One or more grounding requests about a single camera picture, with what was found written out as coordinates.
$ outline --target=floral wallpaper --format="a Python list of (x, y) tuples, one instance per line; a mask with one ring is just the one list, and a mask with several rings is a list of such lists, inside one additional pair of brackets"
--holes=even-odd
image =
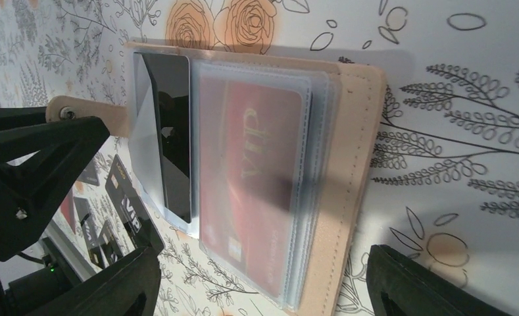
[[(519, 315), (519, 1), (0, 0), (0, 104), (56, 95), (127, 102), (130, 39), (381, 67), (385, 93), (364, 202), (335, 315), (373, 315), (372, 244)], [(104, 183), (127, 141), (78, 182), (99, 232), (133, 250)], [(129, 177), (136, 181), (132, 172)], [(165, 244), (156, 315), (285, 315), (146, 205)], [(87, 256), (77, 221), (54, 221)]]

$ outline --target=card holder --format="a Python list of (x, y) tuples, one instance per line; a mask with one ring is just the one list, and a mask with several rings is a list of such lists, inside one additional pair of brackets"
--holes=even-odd
[(141, 123), (153, 106), (145, 72), (135, 59), (128, 70), (131, 80), (139, 78), (131, 87), (128, 125), (142, 198), (288, 313), (332, 314), (382, 111), (383, 72), (128, 45), (132, 55), (187, 57), (191, 69), (189, 224), (153, 198), (161, 183), (141, 176), (143, 169), (160, 170), (158, 159), (149, 157), (159, 152), (151, 143), (157, 129), (149, 120)]

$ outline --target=beige leather card holder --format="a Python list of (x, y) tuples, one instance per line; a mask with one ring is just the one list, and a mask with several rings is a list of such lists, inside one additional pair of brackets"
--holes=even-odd
[[(335, 84), (337, 100), (328, 143), (326, 168), (311, 255), (299, 308), (299, 316), (332, 315), (356, 226), (358, 209), (366, 184), (386, 88), (384, 73), (372, 66), (308, 61), (265, 55), (202, 51), (160, 45), (135, 44), (157, 53), (184, 55), (196, 59), (245, 63), (257, 66), (325, 72)], [(128, 135), (123, 107), (60, 96), (47, 110), (47, 120), (67, 117), (67, 107), (76, 117), (103, 119), (112, 135)]]

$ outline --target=orange flower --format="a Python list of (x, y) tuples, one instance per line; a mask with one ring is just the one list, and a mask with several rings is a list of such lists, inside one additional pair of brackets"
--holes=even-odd
[(214, 33), (228, 51), (265, 54), (273, 41), (275, 15), (269, 0), (226, 0), (214, 20)]
[(176, 0), (166, 22), (170, 45), (211, 49), (215, 43), (212, 13), (203, 0)]

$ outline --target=bolt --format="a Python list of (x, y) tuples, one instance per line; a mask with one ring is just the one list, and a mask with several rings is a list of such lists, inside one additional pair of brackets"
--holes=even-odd
[(15, 217), (17, 217), (17, 219), (26, 219), (28, 216), (27, 216), (27, 212), (25, 212), (24, 209), (19, 207), (17, 209), (17, 213), (15, 213)]
[(75, 118), (75, 112), (71, 107), (63, 107), (60, 110), (60, 119), (63, 120), (72, 120)]

